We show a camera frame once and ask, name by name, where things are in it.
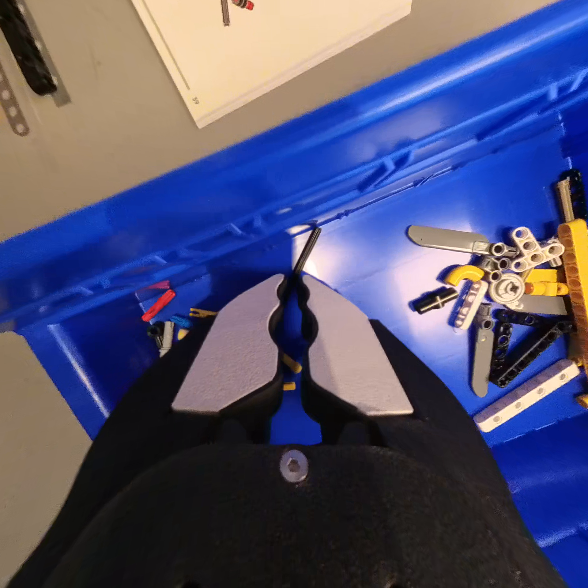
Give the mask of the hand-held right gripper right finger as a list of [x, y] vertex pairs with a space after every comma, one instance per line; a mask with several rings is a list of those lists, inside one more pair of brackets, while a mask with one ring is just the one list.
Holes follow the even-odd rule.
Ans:
[[308, 349], [311, 382], [365, 416], [411, 415], [413, 406], [368, 317], [317, 278], [304, 275], [302, 283], [318, 324]]

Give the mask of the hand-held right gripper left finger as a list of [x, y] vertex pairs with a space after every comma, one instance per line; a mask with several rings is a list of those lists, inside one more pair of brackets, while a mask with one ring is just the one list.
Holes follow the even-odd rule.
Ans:
[[217, 314], [172, 403], [175, 411], [212, 415], [279, 376], [270, 320], [281, 306], [283, 274], [239, 294]]

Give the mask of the pile of small lego pins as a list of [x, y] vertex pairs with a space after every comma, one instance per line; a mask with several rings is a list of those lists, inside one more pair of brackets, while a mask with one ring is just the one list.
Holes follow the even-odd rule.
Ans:
[[174, 313], [166, 315], [166, 321], [156, 321], [155, 319], [166, 312], [166, 308], [176, 297], [176, 292], [170, 288], [169, 283], [161, 282], [149, 287], [150, 290], [160, 289], [162, 293], [143, 313], [142, 320], [148, 326], [149, 337], [158, 347], [159, 357], [164, 357], [172, 349], [175, 341], [181, 341], [194, 332], [196, 327], [212, 325], [219, 315], [222, 318], [220, 326], [238, 326], [237, 320], [240, 319], [240, 328], [245, 328], [246, 333], [250, 334], [254, 327], [244, 327], [245, 313], [251, 310], [251, 306], [254, 311], [261, 310], [262, 303], [269, 306], [269, 317], [262, 318], [261, 323], [266, 325], [272, 334], [274, 323], [281, 318], [285, 287], [285, 277], [277, 274], [239, 294], [220, 311], [192, 307], [186, 316]]

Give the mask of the blue plastic bin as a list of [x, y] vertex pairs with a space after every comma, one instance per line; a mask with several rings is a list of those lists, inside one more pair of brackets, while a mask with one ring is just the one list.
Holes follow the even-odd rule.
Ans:
[[[411, 225], [511, 244], [587, 195], [587, 1], [562, 1], [214, 155], [1, 244], [2, 327], [24, 336], [92, 445], [8, 587], [587, 587], [587, 374], [483, 433], [510, 386], [470, 387], [457, 301], [475, 257]], [[311, 382], [290, 276], [369, 319], [413, 406], [365, 416]], [[172, 403], [210, 326], [159, 357], [143, 313], [220, 311], [285, 276], [279, 376], [212, 415]]]

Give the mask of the lego instruction booklet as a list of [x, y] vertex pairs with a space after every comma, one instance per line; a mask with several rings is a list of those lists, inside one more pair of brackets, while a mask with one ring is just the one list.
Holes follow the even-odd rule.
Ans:
[[412, 1], [132, 1], [198, 128], [410, 14]]

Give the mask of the partly built lego model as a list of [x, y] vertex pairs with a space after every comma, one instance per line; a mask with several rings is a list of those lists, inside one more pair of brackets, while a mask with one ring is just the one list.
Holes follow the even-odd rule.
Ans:
[[[51, 97], [57, 107], [69, 104], [70, 94], [25, 1], [1, 1], [1, 33], [30, 90]], [[1, 109], [16, 136], [29, 135], [30, 127], [3, 66]]]

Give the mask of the heap of large lego beams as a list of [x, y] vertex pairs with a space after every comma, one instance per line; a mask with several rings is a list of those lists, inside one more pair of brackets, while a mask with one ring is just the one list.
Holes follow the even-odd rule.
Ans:
[[510, 386], [542, 354], [569, 339], [560, 359], [474, 416], [483, 433], [513, 420], [581, 373], [587, 374], [587, 196], [578, 169], [555, 184], [563, 223], [540, 241], [530, 228], [511, 230], [511, 244], [483, 235], [411, 225], [418, 246], [475, 257], [444, 277], [445, 286], [413, 302], [424, 314], [457, 301], [455, 330], [474, 328], [470, 387], [482, 398], [489, 386]]

